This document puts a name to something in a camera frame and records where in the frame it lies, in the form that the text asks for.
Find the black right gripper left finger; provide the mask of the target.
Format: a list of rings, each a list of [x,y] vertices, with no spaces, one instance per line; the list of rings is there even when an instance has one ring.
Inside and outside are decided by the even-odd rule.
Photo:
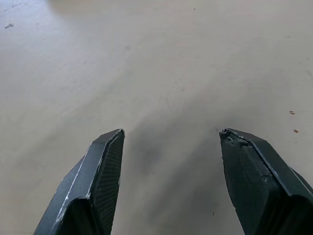
[[[125,132],[100,135],[62,179],[36,235],[109,235],[116,210]]]

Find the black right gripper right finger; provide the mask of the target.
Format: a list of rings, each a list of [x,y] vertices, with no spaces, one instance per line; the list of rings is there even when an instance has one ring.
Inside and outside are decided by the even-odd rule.
[[[311,235],[313,188],[264,139],[220,133],[227,190],[246,235]]]

